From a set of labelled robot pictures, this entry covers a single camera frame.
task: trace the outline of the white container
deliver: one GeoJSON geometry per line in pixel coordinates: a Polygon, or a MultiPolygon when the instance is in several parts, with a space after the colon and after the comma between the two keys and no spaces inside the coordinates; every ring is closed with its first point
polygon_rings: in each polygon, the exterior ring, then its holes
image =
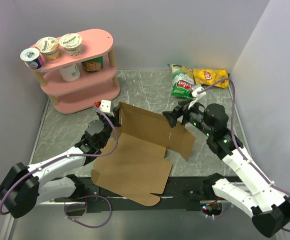
{"type": "Polygon", "coordinates": [[[81,53],[82,38],[77,33],[67,33],[59,39],[59,44],[71,56],[77,56],[81,53]]]}
{"type": "Polygon", "coordinates": [[[31,47],[27,48],[20,54],[20,59],[22,59],[31,69],[40,69],[44,66],[44,62],[41,58],[38,49],[31,47]]]}
{"type": "Polygon", "coordinates": [[[52,36],[43,37],[38,40],[35,47],[49,60],[55,60],[60,56],[58,49],[59,41],[52,36]]]}
{"type": "Polygon", "coordinates": [[[78,64],[62,67],[59,69],[61,76],[67,82],[75,81],[80,77],[78,64]]]}

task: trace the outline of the shelf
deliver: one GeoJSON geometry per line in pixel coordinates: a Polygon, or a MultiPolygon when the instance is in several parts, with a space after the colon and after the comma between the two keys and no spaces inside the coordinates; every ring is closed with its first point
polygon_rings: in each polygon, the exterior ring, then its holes
{"type": "Polygon", "coordinates": [[[56,60],[47,60],[43,56],[44,66],[36,72],[49,72],[57,68],[63,68],[82,61],[105,55],[113,47],[113,37],[107,31],[101,29],[89,29],[78,32],[82,37],[82,53],[78,56],[70,56],[64,48],[59,46],[60,57],[56,60]]]}
{"type": "Polygon", "coordinates": [[[63,114],[72,114],[93,106],[94,102],[112,100],[119,95],[120,87],[113,86],[110,79],[104,83],[59,96],[55,109],[63,114]]]}
{"type": "Polygon", "coordinates": [[[64,81],[57,69],[50,71],[44,75],[47,85],[41,86],[41,89],[50,96],[60,96],[110,80],[115,76],[117,67],[110,66],[107,57],[103,61],[103,68],[96,72],[87,72],[79,63],[80,78],[75,81],[64,81]]]}

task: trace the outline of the chip bag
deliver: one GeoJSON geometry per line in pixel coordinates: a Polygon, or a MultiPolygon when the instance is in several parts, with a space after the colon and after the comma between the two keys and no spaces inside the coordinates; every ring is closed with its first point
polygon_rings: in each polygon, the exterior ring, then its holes
{"type": "Polygon", "coordinates": [[[195,85],[193,70],[186,66],[168,64],[173,73],[171,96],[190,98],[189,89],[195,85]]]}
{"type": "MultiPolygon", "coordinates": [[[[221,69],[193,69],[194,79],[196,84],[211,85],[216,81],[227,78],[226,70],[221,69]]],[[[216,84],[216,87],[226,89],[228,87],[228,80],[216,84]]]]}

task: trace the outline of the cardboard box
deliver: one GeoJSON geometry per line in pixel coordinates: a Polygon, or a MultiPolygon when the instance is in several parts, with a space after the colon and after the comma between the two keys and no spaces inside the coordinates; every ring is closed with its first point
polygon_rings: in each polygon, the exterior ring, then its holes
{"type": "MultiPolygon", "coordinates": [[[[145,206],[160,200],[172,163],[164,159],[166,149],[174,150],[188,160],[195,137],[180,122],[170,128],[166,119],[129,104],[120,102],[119,142],[110,155],[95,160],[92,181],[113,193],[145,206]]],[[[115,142],[109,140],[103,153],[115,142]]]]}

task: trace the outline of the marble table surface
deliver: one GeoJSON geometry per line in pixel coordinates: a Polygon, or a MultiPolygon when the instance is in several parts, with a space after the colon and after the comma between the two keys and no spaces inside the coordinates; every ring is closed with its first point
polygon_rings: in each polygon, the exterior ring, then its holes
{"type": "MultiPolygon", "coordinates": [[[[121,89],[119,96],[113,100],[115,105],[122,101],[160,114],[162,111],[172,110],[177,105],[178,99],[170,95],[171,70],[121,70],[117,74],[121,89]]],[[[228,89],[213,88],[200,102],[205,106],[211,103],[222,104],[226,113],[231,115],[232,100],[228,89]]],[[[88,123],[94,119],[97,119],[97,115],[92,108],[73,114],[61,114],[50,102],[32,163],[39,163],[68,150],[80,140],[88,123]]],[[[234,122],[235,134],[244,143],[237,116],[234,122]]],[[[196,137],[193,151],[189,160],[185,161],[177,152],[167,150],[166,159],[173,164],[171,176],[208,176],[213,173],[235,175],[209,150],[205,135],[190,124],[187,124],[186,128],[196,137]]],[[[88,177],[92,168],[93,164],[90,163],[64,175],[76,174],[80,177],[88,177]]]]}

